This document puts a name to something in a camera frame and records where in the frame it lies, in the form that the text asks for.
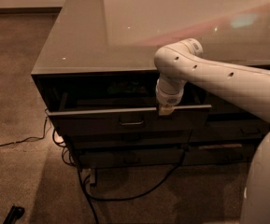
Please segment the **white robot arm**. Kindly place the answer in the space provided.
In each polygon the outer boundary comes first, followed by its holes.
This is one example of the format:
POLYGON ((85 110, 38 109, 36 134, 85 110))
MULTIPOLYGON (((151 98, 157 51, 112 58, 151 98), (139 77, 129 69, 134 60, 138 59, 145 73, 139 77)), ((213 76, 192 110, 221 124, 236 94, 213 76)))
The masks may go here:
MULTIPOLYGON (((193 38, 156 51, 159 113, 171 114, 183 96, 184 85, 191 82, 270 124, 270 71, 205 60, 202 53, 201 44, 193 38)), ((270 132, 249 168, 240 224, 270 224, 270 132)))

